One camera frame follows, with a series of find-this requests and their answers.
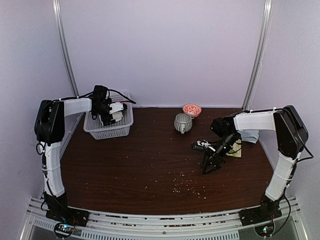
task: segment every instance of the robotic arm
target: robotic arm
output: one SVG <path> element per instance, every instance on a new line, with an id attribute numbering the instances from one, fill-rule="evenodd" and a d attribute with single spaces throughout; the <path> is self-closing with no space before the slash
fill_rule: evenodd
<path id="1" fill-rule="evenodd" d="M 107 126 L 122 119 L 122 111 L 127 109 L 123 102 L 113 102 L 107 97 L 108 88 L 100 85 L 80 97 L 68 97 L 59 100 L 43 100 L 35 121 L 34 132 L 39 141 L 37 152 L 42 156 L 44 177 L 44 201 L 48 206 L 46 217 L 69 225 L 85 227 L 89 213 L 68 207 L 67 194 L 61 178 L 60 146 L 65 135 L 65 117 L 91 112 L 92 118 L 98 118 Z"/>
<path id="2" fill-rule="evenodd" d="M 292 180 L 296 163 L 308 140 L 308 131 L 296 109 L 292 105 L 262 111 L 245 111 L 224 118 L 216 118 L 211 130 L 220 140 L 211 145 L 198 141 L 192 149 L 204 152 L 203 174 L 221 168 L 224 156 L 232 145 L 241 139 L 238 131 L 270 130 L 276 132 L 278 144 L 278 162 L 274 174 L 264 195 L 260 207 L 240 211 L 242 225 L 256 224 L 280 217 L 279 202 L 284 195 L 287 184 Z"/>

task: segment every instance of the metal frame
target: metal frame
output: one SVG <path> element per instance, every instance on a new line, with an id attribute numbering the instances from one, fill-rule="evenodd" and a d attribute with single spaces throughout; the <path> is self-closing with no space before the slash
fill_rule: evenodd
<path id="1" fill-rule="evenodd" d="M 248 110 L 250 107 L 250 100 L 253 97 L 253 94 L 255 92 L 255 86 L 258 82 L 258 78 L 261 71 L 261 60 L 263 57 L 263 53 L 266 48 L 266 39 L 269 32 L 269 26 L 271 22 L 271 12 L 272 12 L 272 6 L 273 6 L 273 0 L 265 0 L 264 3 L 264 11 L 263 11 L 263 17 L 262 17 L 262 23 L 261 23 L 261 30 L 260 30 L 260 37 L 258 42 L 258 48 L 256 50 L 255 60 L 253 64 L 253 69 L 251 72 L 251 77 L 249 81 L 249 85 L 245 94 L 245 98 L 242 104 L 243 110 Z"/>
<path id="2" fill-rule="evenodd" d="M 62 48 L 62 54 L 63 54 L 63 60 L 66 68 L 66 72 L 69 78 L 70 86 L 72 88 L 72 92 L 75 97 L 79 96 L 79 91 L 77 88 L 74 72 L 72 70 L 71 62 L 70 62 L 70 56 L 67 48 L 67 42 L 66 42 L 66 36 L 65 36 L 65 30 L 64 25 L 62 21 L 62 15 L 61 15 L 61 8 L 60 8 L 60 0 L 52 0 L 53 4 L 53 12 L 54 17 L 56 21 L 56 26 L 59 33 L 61 48 Z"/>
<path id="3" fill-rule="evenodd" d="M 43 199 L 31 199 L 19 240 L 29 240 L 33 226 L 53 230 L 56 222 L 46 218 L 46 212 L 40 208 L 42 202 Z M 296 198 L 291 197 L 289 202 L 299 239 L 308 240 Z M 285 200 L 279 206 L 283 215 L 276 220 L 285 219 L 289 212 Z M 184 215 L 133 215 L 89 210 L 87 226 L 77 226 L 72 236 L 87 240 L 239 240 L 240 230 L 254 227 L 242 226 L 240 210 Z"/>

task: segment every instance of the towel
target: towel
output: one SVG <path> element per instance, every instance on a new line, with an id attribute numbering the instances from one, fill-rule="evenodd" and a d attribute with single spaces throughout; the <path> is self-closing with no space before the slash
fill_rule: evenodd
<path id="1" fill-rule="evenodd" d="M 241 134 L 241 140 L 255 144 L 259 139 L 259 130 L 238 131 Z"/>

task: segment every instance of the wooden table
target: wooden table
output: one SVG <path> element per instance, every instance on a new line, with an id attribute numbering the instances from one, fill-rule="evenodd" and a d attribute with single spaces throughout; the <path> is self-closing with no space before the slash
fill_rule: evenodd
<path id="1" fill-rule="evenodd" d="M 62 157 L 62 179 L 72 207 L 124 214 L 192 214 L 259 204 L 273 170 L 258 142 L 242 158 L 226 157 L 221 169 L 202 175 L 196 140 L 218 140 L 213 118 L 239 109 L 204 108 L 184 135 L 173 127 L 181 108 L 134 108 L 125 137 L 95 140 L 84 119 Z"/>

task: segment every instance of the mug handle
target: mug handle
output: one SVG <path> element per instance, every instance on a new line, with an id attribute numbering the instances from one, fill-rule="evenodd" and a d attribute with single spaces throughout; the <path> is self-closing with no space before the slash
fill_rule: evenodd
<path id="1" fill-rule="evenodd" d="M 186 124 L 181 124 L 181 134 L 186 132 Z"/>

